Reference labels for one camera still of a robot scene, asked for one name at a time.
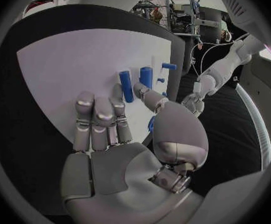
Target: robotic arm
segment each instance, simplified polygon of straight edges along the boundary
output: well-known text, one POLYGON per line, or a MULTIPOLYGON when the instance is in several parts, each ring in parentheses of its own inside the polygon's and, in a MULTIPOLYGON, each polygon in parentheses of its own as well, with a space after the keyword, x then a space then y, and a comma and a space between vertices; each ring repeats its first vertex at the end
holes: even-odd
POLYGON ((205 96, 215 94, 231 78, 239 65, 248 63, 253 54, 264 48, 264 44, 252 35, 235 41, 223 59, 216 61, 197 78, 192 94, 184 98, 182 105, 198 117, 203 112, 205 96))

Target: blue object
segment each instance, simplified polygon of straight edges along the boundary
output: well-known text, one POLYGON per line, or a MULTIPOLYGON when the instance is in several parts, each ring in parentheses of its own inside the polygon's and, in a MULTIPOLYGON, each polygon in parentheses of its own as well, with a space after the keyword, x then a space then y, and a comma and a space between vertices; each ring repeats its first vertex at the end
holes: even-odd
POLYGON ((152 132, 153 131, 153 128, 154 128, 154 121, 155 121, 155 116, 153 116, 150 121, 149 121, 149 124, 148 124, 148 129, 149 129, 149 132, 152 132))
POLYGON ((139 82, 148 88, 152 88, 153 83, 153 69, 151 67, 140 68, 139 82))
POLYGON ((130 75, 129 71, 122 71, 119 73, 120 80, 122 84, 122 90, 125 96, 125 100, 128 103, 131 103, 134 101, 133 99, 133 93, 132 93, 132 85, 130 81, 130 75))
POLYGON ((170 64, 170 63, 162 63, 162 68, 170 69, 170 70, 176 70, 177 65, 170 64))
POLYGON ((158 78, 157 81, 160 81, 161 83, 164 83, 164 78, 158 78))

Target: white board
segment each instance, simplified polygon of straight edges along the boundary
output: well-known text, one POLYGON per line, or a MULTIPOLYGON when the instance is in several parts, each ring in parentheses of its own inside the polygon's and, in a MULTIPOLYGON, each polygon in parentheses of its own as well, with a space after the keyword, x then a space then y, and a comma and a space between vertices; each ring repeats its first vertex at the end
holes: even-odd
MULTIPOLYGON (((166 92, 171 41, 152 35, 114 29, 87 29, 57 34, 34 42, 17 52, 18 62, 34 99, 53 125, 74 141, 74 103, 82 91, 109 97, 120 82, 118 72, 129 70, 132 85, 141 67, 153 68, 153 89, 166 92), (164 83, 157 78, 165 78, 164 83)), ((154 115, 134 96, 126 103, 126 116, 134 141, 148 135, 154 115)))

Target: white panel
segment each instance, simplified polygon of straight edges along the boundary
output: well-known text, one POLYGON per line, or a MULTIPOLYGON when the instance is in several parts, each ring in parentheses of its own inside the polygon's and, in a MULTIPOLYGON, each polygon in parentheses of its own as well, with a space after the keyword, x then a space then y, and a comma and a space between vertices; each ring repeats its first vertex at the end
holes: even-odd
MULTIPOLYGON (((118 72, 129 70, 132 84, 139 69, 153 67, 153 89, 166 92, 171 42, 144 33, 91 29, 66 32, 39 40, 17 53, 20 68, 36 102, 53 125, 71 142, 74 140, 74 102, 82 91, 109 97, 119 82, 118 72), (164 83, 157 78, 165 78, 164 83)), ((134 96, 126 103, 126 116, 135 141, 148 135, 153 113, 134 96)))

